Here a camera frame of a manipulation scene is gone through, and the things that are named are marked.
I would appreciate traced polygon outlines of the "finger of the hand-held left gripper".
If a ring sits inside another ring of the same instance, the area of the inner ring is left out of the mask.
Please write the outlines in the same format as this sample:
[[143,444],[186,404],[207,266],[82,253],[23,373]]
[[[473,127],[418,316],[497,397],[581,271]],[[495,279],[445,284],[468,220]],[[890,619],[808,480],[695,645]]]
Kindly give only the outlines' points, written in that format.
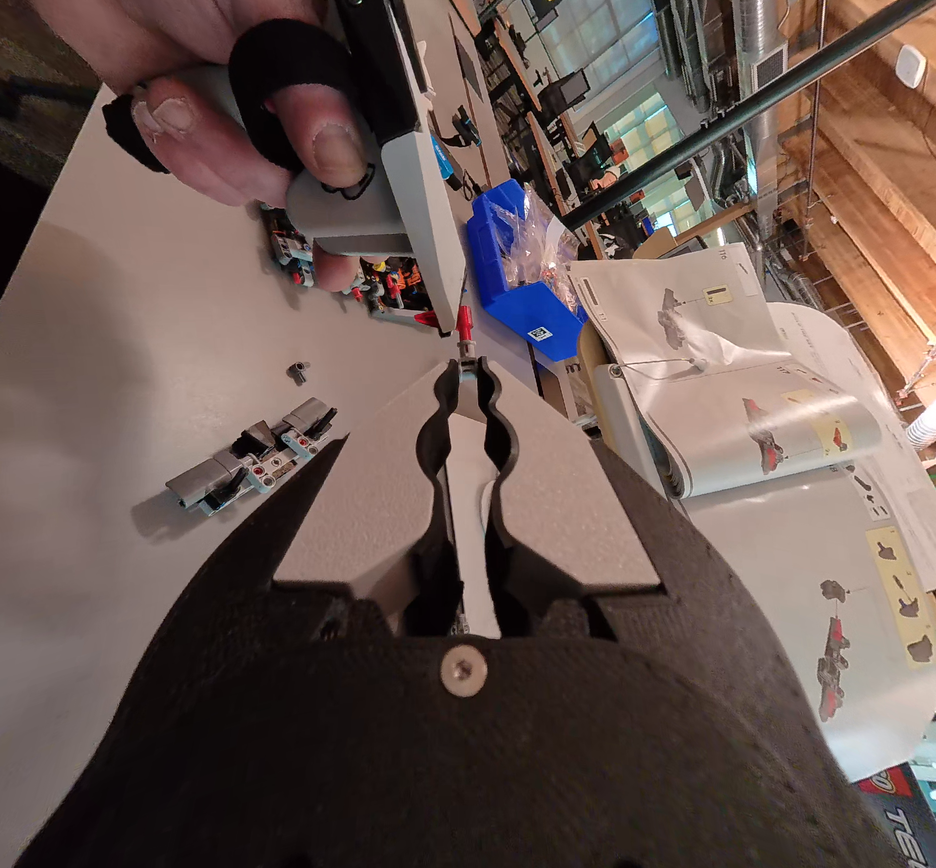
[[462,304],[466,261],[430,134],[385,143],[380,166],[403,222],[442,332],[452,333]]

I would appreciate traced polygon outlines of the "grey lego sub-assembly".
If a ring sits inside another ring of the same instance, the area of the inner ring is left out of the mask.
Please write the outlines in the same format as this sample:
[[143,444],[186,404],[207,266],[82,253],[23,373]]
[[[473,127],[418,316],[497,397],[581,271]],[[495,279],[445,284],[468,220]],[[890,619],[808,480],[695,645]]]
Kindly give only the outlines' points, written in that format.
[[313,397],[275,424],[261,420],[214,456],[166,482],[185,511],[217,514],[250,492],[271,494],[311,462],[332,428],[337,408]]

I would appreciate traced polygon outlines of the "person's left hand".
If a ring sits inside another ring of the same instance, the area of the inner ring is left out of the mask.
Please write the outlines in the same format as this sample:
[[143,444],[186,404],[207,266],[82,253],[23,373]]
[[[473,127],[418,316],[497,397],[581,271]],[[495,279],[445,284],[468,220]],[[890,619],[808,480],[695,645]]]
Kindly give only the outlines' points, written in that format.
[[244,129],[178,78],[225,63],[245,32],[273,19],[323,25],[328,0],[28,0],[116,95],[131,133],[187,187],[221,204],[285,207],[290,172],[266,160]]

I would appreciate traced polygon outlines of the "blue plastic parts bin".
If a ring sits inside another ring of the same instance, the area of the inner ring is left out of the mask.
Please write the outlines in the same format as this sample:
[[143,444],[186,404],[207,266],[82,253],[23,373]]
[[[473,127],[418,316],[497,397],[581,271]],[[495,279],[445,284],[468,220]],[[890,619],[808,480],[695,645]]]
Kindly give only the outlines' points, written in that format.
[[496,249],[491,206],[519,205],[523,189],[518,181],[509,179],[474,200],[467,233],[478,298],[498,322],[550,360],[561,362],[577,353],[579,333],[586,321],[584,309],[579,303],[579,310],[570,312],[543,282],[508,290]]

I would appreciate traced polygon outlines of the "dark lego set box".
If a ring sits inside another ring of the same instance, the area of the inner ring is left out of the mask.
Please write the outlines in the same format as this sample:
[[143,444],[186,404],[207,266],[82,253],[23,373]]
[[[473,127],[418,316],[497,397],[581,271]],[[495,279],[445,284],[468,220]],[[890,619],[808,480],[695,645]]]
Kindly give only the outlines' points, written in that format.
[[935,866],[934,785],[904,762],[856,782],[908,867]]

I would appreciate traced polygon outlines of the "lego instruction booklet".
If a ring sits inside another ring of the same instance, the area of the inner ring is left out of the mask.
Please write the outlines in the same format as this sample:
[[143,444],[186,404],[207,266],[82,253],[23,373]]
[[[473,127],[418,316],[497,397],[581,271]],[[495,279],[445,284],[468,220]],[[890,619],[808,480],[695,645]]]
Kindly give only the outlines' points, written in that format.
[[742,244],[574,265],[582,308],[684,462],[682,513],[740,576],[857,782],[934,741],[934,484],[828,315]]

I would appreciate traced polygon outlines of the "black floor lamp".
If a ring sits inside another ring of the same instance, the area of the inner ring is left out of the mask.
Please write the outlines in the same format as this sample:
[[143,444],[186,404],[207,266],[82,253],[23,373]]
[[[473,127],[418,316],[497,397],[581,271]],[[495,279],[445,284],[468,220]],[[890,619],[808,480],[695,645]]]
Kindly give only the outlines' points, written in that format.
[[836,71],[883,38],[930,11],[934,5],[935,0],[895,0],[707,126],[682,138],[671,148],[648,160],[637,170],[626,173],[612,186],[567,213],[563,216],[565,227],[571,231],[578,230],[609,208],[627,200],[633,193],[646,188],[663,174],[766,113],[774,105]]

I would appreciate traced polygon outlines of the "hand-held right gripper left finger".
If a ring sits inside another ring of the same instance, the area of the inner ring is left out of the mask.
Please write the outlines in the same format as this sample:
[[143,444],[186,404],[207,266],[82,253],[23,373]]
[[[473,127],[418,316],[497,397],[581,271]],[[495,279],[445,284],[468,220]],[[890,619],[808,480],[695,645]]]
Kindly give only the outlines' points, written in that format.
[[348,434],[276,583],[373,601],[413,636],[451,633],[463,584],[445,467],[460,375],[438,364]]

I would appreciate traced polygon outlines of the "silver ventilation duct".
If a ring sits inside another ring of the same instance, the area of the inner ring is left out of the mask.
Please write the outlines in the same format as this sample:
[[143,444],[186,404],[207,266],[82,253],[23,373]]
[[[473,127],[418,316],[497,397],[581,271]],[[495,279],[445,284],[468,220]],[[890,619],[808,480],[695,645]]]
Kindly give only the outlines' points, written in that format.
[[[760,66],[768,65],[767,73],[774,76],[781,75],[784,69],[779,60],[778,0],[731,0],[731,3],[741,98],[745,100],[766,85],[766,78],[758,75]],[[776,108],[772,106],[752,118],[742,131],[747,180],[756,198],[757,228],[759,235],[767,238],[772,234],[778,205]]]

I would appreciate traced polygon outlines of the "multicoloured lego car model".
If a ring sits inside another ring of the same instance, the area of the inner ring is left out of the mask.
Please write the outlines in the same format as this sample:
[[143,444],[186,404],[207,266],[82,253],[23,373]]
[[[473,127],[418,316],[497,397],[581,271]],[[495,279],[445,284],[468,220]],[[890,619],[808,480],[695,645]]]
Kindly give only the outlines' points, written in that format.
[[[275,266],[293,288],[317,288],[319,279],[310,240],[292,224],[284,209],[265,203],[260,203],[258,209]],[[366,308],[372,319],[442,332],[414,258],[391,256],[382,261],[357,258],[356,276],[339,295]]]

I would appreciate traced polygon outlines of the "clear plastic bags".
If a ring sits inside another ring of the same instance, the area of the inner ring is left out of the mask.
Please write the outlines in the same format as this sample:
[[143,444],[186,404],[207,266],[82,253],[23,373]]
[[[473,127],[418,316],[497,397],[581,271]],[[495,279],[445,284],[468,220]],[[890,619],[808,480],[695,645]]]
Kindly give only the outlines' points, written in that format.
[[527,185],[519,205],[491,206],[496,249],[508,290],[543,282],[570,312],[579,310],[570,268],[579,240]]

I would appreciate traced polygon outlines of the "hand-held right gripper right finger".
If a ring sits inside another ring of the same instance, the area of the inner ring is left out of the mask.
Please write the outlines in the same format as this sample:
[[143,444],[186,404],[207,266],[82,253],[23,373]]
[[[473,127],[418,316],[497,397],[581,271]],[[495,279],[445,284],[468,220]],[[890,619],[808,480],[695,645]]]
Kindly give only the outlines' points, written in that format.
[[485,538],[503,637],[530,635],[556,601],[658,590],[661,579],[591,441],[497,362],[479,360],[484,450],[497,475]]

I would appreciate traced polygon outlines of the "dark flat tablet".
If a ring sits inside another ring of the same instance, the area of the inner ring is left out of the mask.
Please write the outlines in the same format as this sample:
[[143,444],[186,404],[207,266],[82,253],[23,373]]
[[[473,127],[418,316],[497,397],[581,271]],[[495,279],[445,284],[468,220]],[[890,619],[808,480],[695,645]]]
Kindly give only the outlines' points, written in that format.
[[474,59],[471,56],[471,53],[465,47],[462,40],[457,36],[453,36],[455,50],[458,55],[459,65],[462,71],[462,78],[467,82],[467,84],[474,91],[475,96],[484,101],[485,97],[485,84],[484,79],[479,76],[478,70],[474,65]]

